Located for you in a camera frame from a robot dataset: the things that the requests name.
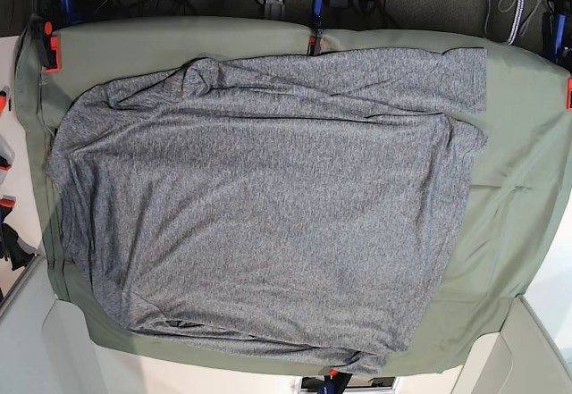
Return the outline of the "grey heathered T-shirt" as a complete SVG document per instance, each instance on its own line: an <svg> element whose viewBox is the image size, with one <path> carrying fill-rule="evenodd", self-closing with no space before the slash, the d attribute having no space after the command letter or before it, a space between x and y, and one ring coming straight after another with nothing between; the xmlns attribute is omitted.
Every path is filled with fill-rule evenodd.
<svg viewBox="0 0 572 394"><path fill-rule="evenodd" d="M62 246L139 335L380 371L441 282L485 135L486 52L233 61L80 96L46 173Z"/></svg>

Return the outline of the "blue orange clamp top centre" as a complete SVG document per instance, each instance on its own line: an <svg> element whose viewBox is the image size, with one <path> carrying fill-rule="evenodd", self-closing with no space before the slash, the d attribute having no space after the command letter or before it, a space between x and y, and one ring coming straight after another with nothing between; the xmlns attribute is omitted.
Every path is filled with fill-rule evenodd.
<svg viewBox="0 0 572 394"><path fill-rule="evenodd" d="M309 39L307 48L307 55L309 56L317 56L321 53L323 36L322 8L323 0L312 0L311 26L313 30L313 36Z"/></svg>

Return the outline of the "orange blue clamp bottom centre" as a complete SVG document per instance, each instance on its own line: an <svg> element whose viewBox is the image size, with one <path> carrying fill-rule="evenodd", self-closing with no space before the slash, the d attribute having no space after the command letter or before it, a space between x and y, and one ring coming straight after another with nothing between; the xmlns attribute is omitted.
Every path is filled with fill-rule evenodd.
<svg viewBox="0 0 572 394"><path fill-rule="evenodd" d="M352 378L351 373L331 370L324 377L324 383L318 388L318 394L343 394Z"/></svg>

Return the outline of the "green table cloth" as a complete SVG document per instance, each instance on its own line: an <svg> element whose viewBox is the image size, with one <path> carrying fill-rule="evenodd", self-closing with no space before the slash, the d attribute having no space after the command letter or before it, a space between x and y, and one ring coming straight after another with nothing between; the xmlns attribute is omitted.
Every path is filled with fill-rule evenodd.
<svg viewBox="0 0 572 394"><path fill-rule="evenodd" d="M46 72L29 31L14 51L13 105L26 133L47 274L59 298L78 306L97 345L121 352L249 373L310 376L313 365L231 356L132 335L105 315L59 242L59 197L44 172L55 131L72 101L96 84L177 68L200 57L304 54L310 29L284 21L224 17L101 21L61 29L61 69ZM408 47L487 51L488 131L475 162L467 209L442 283L408 349L389 357L386 376L437 373L463 364L480 336L501 329L513 299L539 270L571 192L568 72L526 50L423 30L329 30L326 52Z"/></svg>

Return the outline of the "orange black clamp far left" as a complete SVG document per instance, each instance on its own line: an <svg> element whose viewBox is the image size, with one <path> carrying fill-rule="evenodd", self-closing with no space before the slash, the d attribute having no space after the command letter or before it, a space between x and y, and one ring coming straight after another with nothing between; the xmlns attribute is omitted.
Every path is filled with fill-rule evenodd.
<svg viewBox="0 0 572 394"><path fill-rule="evenodd" d="M61 69L59 39L54 34L52 23L46 20L33 21L31 34L44 71L59 71Z"/></svg>

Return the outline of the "orange black tools left floor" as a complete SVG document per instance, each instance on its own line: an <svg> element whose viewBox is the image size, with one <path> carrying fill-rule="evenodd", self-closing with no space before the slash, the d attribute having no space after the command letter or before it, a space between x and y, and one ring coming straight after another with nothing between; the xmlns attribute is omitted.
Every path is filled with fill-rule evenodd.
<svg viewBox="0 0 572 394"><path fill-rule="evenodd" d="M4 182L12 168L13 158L14 152L4 137L1 137L1 182ZM24 250L19 243L19 234L6 222L14 206L15 200L12 197L1 196L1 258L11 263L13 272L26 267L35 256Z"/></svg>

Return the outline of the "orange clamp right edge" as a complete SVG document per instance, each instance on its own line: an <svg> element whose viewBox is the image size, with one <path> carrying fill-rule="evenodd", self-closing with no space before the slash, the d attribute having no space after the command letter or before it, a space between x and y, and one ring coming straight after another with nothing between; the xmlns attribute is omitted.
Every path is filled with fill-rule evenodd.
<svg viewBox="0 0 572 394"><path fill-rule="evenodd" d="M566 109L571 111L572 110L572 79L568 79L567 84L567 102L566 102Z"/></svg>

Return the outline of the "blue clamp top right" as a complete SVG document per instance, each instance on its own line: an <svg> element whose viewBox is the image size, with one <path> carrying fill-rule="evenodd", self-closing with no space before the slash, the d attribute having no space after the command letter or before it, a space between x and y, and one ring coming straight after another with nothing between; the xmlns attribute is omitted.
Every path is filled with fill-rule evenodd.
<svg viewBox="0 0 572 394"><path fill-rule="evenodd" d="M563 10L545 13L542 21L543 57L563 64L571 59L570 14Z"/></svg>

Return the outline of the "red handled tool left edge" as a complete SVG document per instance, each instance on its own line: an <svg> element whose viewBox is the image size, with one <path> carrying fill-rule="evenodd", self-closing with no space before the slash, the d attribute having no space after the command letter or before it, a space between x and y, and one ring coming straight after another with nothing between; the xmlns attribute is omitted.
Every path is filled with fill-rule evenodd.
<svg viewBox="0 0 572 394"><path fill-rule="evenodd" d="M10 100L10 88L4 86L0 89L0 113L7 109Z"/></svg>

